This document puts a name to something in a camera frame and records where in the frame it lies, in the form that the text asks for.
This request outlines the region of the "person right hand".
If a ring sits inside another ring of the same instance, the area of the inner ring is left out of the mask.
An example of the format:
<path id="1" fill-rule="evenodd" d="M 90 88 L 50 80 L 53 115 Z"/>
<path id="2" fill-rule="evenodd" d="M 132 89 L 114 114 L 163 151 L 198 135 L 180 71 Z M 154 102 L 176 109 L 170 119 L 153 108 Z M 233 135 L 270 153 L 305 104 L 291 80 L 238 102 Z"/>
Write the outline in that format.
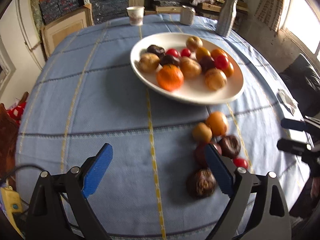
<path id="1" fill-rule="evenodd" d="M 315 199 L 319 196 L 319 193 L 320 193 L 320 177 L 315 177 L 312 179 L 310 197 L 312 199 Z"/>

